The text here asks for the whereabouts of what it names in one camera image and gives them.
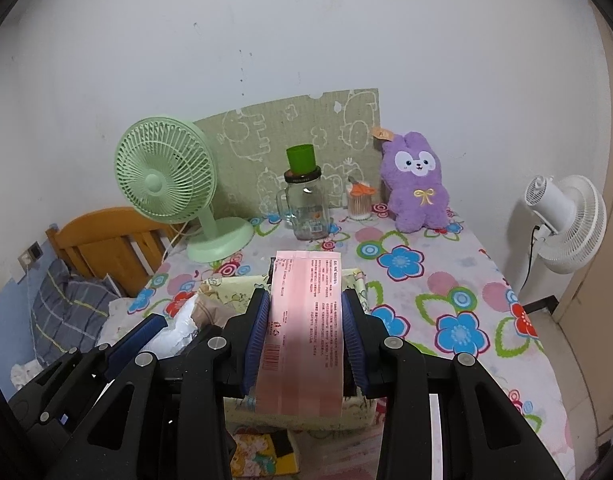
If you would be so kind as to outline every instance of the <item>glass mug jar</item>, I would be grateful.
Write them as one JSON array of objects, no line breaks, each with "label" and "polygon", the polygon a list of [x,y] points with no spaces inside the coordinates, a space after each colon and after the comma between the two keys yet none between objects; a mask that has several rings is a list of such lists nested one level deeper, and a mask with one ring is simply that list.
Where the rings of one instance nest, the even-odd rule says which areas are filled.
[{"label": "glass mug jar", "polygon": [[298,240],[318,240],[329,235],[330,219],[319,166],[307,174],[284,173],[286,187],[277,196],[278,213],[293,227]]}]

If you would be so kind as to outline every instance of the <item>pink packaging bag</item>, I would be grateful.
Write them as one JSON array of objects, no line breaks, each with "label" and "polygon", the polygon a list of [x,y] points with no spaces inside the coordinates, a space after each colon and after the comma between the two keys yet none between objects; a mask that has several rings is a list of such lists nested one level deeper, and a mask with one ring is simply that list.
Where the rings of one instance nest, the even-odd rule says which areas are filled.
[{"label": "pink packaging bag", "polygon": [[340,253],[277,252],[257,413],[341,416],[341,281]]}]

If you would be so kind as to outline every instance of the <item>white fan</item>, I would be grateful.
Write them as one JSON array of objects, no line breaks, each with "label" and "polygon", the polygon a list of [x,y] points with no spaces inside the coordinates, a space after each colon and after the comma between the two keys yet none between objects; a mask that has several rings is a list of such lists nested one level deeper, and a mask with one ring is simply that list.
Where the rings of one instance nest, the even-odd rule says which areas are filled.
[{"label": "white fan", "polygon": [[598,252],[607,228],[607,210],[588,178],[571,175],[555,184],[551,178],[535,176],[524,202],[544,224],[534,231],[532,250],[514,290],[526,283],[537,257],[553,272],[568,274],[584,267]]}]

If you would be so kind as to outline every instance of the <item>green fan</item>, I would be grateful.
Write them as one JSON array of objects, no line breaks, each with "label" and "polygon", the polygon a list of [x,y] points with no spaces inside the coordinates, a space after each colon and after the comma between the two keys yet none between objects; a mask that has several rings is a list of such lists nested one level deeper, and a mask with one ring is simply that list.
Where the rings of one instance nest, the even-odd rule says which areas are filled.
[{"label": "green fan", "polygon": [[133,124],[115,152],[115,178],[126,198],[147,218],[177,224],[200,218],[187,254],[215,262],[242,249],[253,226],[242,218],[213,218],[217,169],[202,131],[192,123],[149,117]]}]

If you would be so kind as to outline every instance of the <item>floral tablecloth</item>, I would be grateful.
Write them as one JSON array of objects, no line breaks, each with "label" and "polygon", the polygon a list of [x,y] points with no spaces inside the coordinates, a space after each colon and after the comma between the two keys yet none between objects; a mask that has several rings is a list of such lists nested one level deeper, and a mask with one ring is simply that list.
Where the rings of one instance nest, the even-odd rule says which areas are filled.
[{"label": "floral tablecloth", "polygon": [[[413,234],[395,229],[387,206],[373,206],[372,218],[354,221],[343,209],[332,210],[325,240],[303,242],[279,217],[253,218],[254,237],[241,251],[213,264],[197,264],[179,246],[168,256],[128,314],[151,312],[173,317],[201,281],[265,274],[278,250],[338,251],[343,267],[362,269],[365,297],[373,316],[391,335],[401,336],[422,352],[452,358],[458,352],[477,356],[536,431],[567,479],[575,477],[567,414],[560,390],[538,334],[518,299],[487,252],[449,210],[450,223],[439,230]],[[247,298],[232,298],[246,304]],[[300,479],[375,478],[379,425],[356,432],[302,432]],[[442,447],[434,415],[434,476],[441,478]]]}]

